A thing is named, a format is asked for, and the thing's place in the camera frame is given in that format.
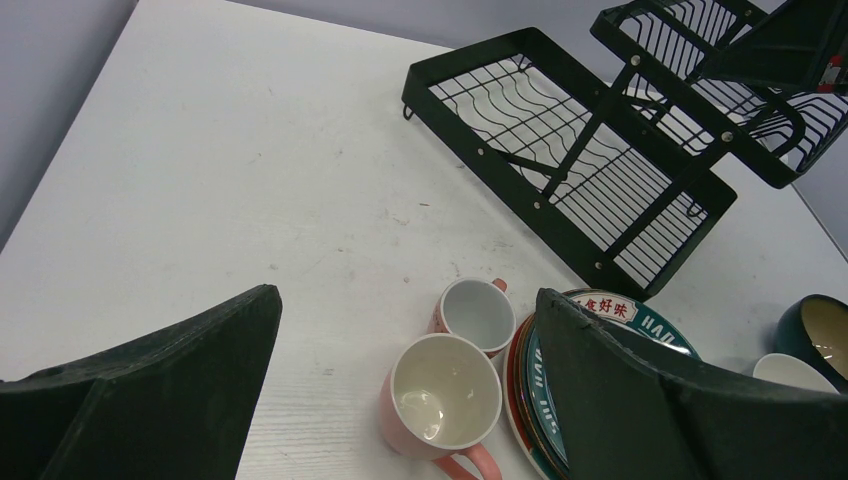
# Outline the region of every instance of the plate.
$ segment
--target plate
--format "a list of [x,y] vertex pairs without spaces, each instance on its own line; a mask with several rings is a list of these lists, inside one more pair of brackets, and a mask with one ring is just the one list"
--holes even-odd
[[530,436],[530,440],[536,445],[547,460],[548,465],[552,466],[557,473],[557,478],[568,478],[568,466],[557,455],[556,450],[548,441],[545,430],[536,418],[533,412],[533,406],[530,399],[530,377],[527,375],[527,359],[529,355],[528,340],[530,334],[535,330],[533,324],[533,315],[528,317],[527,324],[522,330],[521,338],[518,340],[515,352],[515,363],[512,369],[515,371],[516,382],[513,385],[516,398],[518,399],[518,411],[521,415],[521,420],[524,424],[525,431]]
[[572,290],[565,295],[604,320],[612,320],[615,325],[640,333],[684,355],[701,359],[668,320],[636,300],[593,289]]
[[[615,325],[639,333],[684,355],[700,360],[692,345],[671,323],[640,302],[603,290],[573,290],[566,292],[565,295],[587,310],[593,311],[599,317],[612,321]],[[541,424],[548,443],[553,446],[559,460],[568,465],[556,408],[548,386],[542,352],[539,347],[539,337],[536,329],[532,326],[527,340],[525,362],[526,376],[529,379],[529,403],[532,405],[535,417]]]
[[550,389],[548,388],[545,368],[542,363],[542,352],[539,347],[539,335],[533,328],[527,341],[527,383],[530,392],[530,404],[533,406],[534,415],[541,424],[542,431],[548,442],[553,446],[559,459],[568,465],[565,456],[565,446],[562,444],[562,435],[557,424],[556,411],[554,410]]
[[530,441],[530,437],[527,435],[524,425],[521,423],[521,415],[518,412],[518,399],[516,398],[515,390],[512,388],[516,382],[512,366],[516,362],[515,352],[518,349],[517,344],[520,337],[519,333],[523,330],[524,326],[525,324],[522,324],[522,326],[518,328],[518,331],[516,331],[512,338],[512,342],[507,345],[506,350],[504,351],[504,367],[503,375],[501,377],[501,385],[503,387],[504,402],[506,403],[506,417],[509,420],[509,426],[512,428],[512,433],[515,435],[515,439],[518,440],[518,445],[521,447],[521,451],[524,452],[525,456],[527,456],[527,459],[530,461],[530,464],[533,465],[533,469],[536,470],[536,473],[538,473],[544,480],[560,480],[560,477],[556,474],[553,467],[548,464],[544,454]]

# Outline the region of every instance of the pink mug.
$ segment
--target pink mug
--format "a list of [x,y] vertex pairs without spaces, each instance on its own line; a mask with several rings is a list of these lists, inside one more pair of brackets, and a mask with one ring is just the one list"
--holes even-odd
[[460,278],[439,297],[427,333],[457,335],[493,358],[515,333],[515,313],[504,292],[506,282],[500,278],[491,283]]
[[501,480],[480,443],[501,414],[500,380],[473,343],[435,333],[401,354],[380,391],[380,430],[396,452],[432,460],[450,478],[476,478],[451,455],[468,457],[483,480]]

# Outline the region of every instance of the white table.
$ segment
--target white table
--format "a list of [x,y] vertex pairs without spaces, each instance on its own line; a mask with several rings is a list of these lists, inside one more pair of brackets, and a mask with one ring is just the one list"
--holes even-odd
[[[591,41],[587,32],[587,41]],[[0,255],[0,378],[104,350],[260,283],[280,334],[240,479],[443,478],[380,440],[375,399],[459,275],[582,282],[424,127],[409,64],[440,47],[222,0],[143,0]],[[741,369],[848,265],[792,189],[740,198],[649,304]],[[535,474],[506,420],[505,478]]]

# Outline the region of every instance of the mug handle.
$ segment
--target mug handle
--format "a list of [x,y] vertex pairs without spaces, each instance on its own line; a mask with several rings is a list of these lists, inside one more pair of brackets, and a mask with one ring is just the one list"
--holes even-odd
[[[495,459],[481,444],[474,445],[459,452],[468,457],[471,463],[477,467],[480,474],[483,475],[483,480],[503,480],[501,469],[495,463]],[[464,469],[456,460],[450,456],[433,460],[437,467],[441,468],[451,480],[478,480],[468,470]]]
[[492,280],[492,283],[498,287],[500,291],[506,292],[506,282],[504,282],[502,278],[496,278]]

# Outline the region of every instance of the dish rack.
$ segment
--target dish rack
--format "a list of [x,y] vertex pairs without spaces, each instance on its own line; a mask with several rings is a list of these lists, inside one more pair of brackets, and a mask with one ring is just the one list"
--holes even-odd
[[[601,12],[591,32],[621,60],[639,62],[629,85],[638,93],[630,98],[640,115],[676,132],[672,138],[690,153],[724,143],[765,182],[782,188],[848,126],[848,99],[702,76],[711,56],[767,16],[746,0],[637,0]],[[673,128],[680,124],[691,127]]]
[[767,15],[745,0],[636,0],[592,34],[611,85],[537,29],[413,64],[402,100],[590,286],[644,301],[736,193],[733,154],[782,188],[848,126],[848,99],[701,75]]
[[736,193],[687,166],[691,155],[631,107],[626,86],[607,86],[528,28],[413,64],[402,99],[407,119],[417,115],[589,285],[644,300]]

